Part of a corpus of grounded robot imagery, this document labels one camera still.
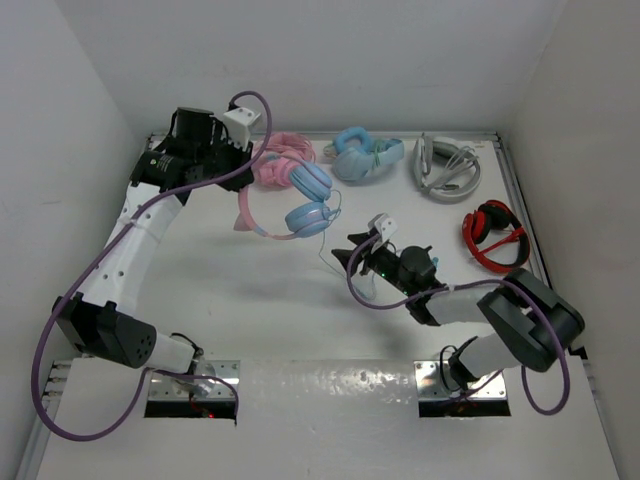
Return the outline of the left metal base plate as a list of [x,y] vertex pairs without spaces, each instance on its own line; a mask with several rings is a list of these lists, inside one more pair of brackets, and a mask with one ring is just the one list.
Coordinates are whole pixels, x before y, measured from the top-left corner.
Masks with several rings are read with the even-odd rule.
[[201,358],[188,373],[151,375],[148,399],[151,401],[224,401],[235,399],[232,389],[239,388],[240,364],[236,360]]

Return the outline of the pink gaming headphones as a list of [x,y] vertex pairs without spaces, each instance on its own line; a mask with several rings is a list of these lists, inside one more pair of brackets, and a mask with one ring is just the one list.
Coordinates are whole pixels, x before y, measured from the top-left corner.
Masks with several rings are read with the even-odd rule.
[[287,188],[289,174],[300,161],[314,163],[316,154],[311,141],[294,132],[273,133],[263,154],[253,164],[255,182],[263,187]]

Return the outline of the grey white headphones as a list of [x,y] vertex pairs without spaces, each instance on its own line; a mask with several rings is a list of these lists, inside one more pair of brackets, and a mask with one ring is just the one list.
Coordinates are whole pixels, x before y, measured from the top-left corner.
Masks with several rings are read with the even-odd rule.
[[480,159],[473,147],[426,133],[415,142],[412,172],[419,191],[441,204],[464,201],[482,181]]

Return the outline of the red black headphones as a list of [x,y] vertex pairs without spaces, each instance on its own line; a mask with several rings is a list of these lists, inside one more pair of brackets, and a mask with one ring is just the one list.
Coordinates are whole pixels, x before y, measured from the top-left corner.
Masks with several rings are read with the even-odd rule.
[[[531,243],[518,217],[503,202],[488,200],[465,215],[461,234],[472,258],[495,274],[508,274],[529,260]],[[504,263],[490,257],[500,247],[516,244],[514,260]]]

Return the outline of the light blue headphones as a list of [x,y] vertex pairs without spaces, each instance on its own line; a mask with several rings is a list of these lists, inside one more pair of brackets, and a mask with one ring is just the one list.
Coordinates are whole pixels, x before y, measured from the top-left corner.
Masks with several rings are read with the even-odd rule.
[[397,138],[374,138],[363,127],[350,127],[337,134],[323,149],[333,160],[334,175],[346,183],[358,183],[369,173],[386,169],[402,160],[405,147]]

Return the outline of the metal base plate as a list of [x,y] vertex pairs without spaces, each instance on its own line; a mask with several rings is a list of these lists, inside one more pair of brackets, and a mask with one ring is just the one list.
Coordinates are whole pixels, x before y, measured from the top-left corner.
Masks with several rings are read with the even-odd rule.
[[201,358],[188,373],[151,375],[148,399],[151,401],[224,401],[235,399],[232,389],[239,388],[240,364],[236,360]]
[[459,386],[450,375],[446,359],[416,361],[414,375],[420,401],[455,402],[506,401],[508,399],[504,375],[501,371],[491,372],[479,380]]

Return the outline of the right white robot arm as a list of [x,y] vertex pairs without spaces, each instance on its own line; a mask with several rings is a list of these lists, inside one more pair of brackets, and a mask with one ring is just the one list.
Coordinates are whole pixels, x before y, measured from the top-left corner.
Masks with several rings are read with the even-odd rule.
[[562,396],[569,396],[566,352],[584,331],[585,321],[529,271],[518,268],[502,279],[450,285],[437,279],[436,262],[428,247],[409,246],[396,252],[374,231],[351,234],[348,239],[353,248],[331,253],[344,269],[350,293],[361,305],[379,311],[385,308],[365,299],[353,282],[356,274],[374,273],[404,296],[388,307],[405,308],[421,325],[463,321],[463,316],[454,315],[451,304],[460,299],[491,327],[491,335],[473,337],[453,351],[444,375],[449,389],[466,394],[472,383],[494,371],[518,366],[523,374],[544,373],[558,364]]

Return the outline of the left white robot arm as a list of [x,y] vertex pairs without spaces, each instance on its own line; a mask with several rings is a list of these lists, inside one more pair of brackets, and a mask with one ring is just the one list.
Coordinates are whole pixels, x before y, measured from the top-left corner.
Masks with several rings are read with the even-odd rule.
[[207,110],[179,108],[168,134],[141,154],[107,254],[73,288],[67,303],[55,305],[58,326],[80,353],[134,369],[189,371],[197,348],[136,319],[138,297],[190,186],[221,177],[223,188],[237,191],[252,182],[249,170],[233,172],[251,158],[251,133],[259,119],[259,113],[235,104],[220,118]]

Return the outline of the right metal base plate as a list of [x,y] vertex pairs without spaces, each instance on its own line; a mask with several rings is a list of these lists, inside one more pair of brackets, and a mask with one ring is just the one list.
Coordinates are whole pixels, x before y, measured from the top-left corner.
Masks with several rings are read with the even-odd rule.
[[446,359],[416,361],[414,375],[420,401],[455,402],[506,401],[508,399],[504,375],[501,371],[491,372],[479,380],[459,386],[450,375]]

